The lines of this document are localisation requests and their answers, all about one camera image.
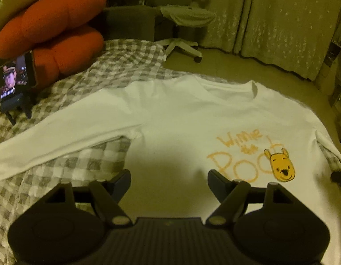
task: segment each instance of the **curtain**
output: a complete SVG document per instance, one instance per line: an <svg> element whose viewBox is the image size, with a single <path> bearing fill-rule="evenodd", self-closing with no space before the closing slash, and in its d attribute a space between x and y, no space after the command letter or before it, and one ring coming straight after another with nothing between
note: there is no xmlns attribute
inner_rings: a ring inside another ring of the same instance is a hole
<svg viewBox="0 0 341 265"><path fill-rule="evenodd" d="M216 13L204 37L200 30L196 39L204 47L217 47L232 52L236 42L244 0L209 0L207 9Z"/></svg>
<svg viewBox="0 0 341 265"><path fill-rule="evenodd" d="M275 64L314 80L336 29L341 0L211 0L200 45Z"/></svg>

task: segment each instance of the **white t-shirt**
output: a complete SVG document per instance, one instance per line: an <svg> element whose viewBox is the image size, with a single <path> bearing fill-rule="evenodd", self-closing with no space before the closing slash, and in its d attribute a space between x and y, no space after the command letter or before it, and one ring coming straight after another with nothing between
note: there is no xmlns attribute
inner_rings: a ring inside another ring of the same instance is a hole
<svg viewBox="0 0 341 265"><path fill-rule="evenodd" d="M341 195L317 142L341 155L311 110L253 81L188 75L102 89L1 143L0 179L118 136L132 140L119 203L132 219L205 220L219 206L210 169L254 187L280 182L328 225L323 262L341 264Z"/></svg>

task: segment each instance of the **chair base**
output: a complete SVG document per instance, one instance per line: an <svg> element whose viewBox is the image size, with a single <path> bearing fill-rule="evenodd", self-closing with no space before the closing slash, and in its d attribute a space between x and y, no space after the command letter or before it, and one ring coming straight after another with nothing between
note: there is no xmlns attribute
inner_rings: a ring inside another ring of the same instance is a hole
<svg viewBox="0 0 341 265"><path fill-rule="evenodd" d="M166 55L168 56L175 47L180 47L181 49L183 49L184 51L186 51L189 54L192 54L195 57L198 58L202 58L202 53L196 49L194 49L193 47L197 47L198 43L197 42L190 42L181 38L171 38L171 39L165 39L165 40L161 40L161 41L157 41L157 44L161 45L161 46L167 46L166 49Z"/></svg>

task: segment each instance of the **red pillow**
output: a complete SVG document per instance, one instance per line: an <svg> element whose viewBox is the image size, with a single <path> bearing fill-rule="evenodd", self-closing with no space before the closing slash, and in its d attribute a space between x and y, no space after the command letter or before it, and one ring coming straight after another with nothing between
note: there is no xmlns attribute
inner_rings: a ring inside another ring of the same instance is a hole
<svg viewBox="0 0 341 265"><path fill-rule="evenodd" d="M35 48L37 90L57 81L59 74L69 76L87 68L103 44L97 30L83 25Z"/></svg>
<svg viewBox="0 0 341 265"><path fill-rule="evenodd" d="M39 0L9 21L0 32L0 58L13 59L65 30L87 23L106 0Z"/></svg>

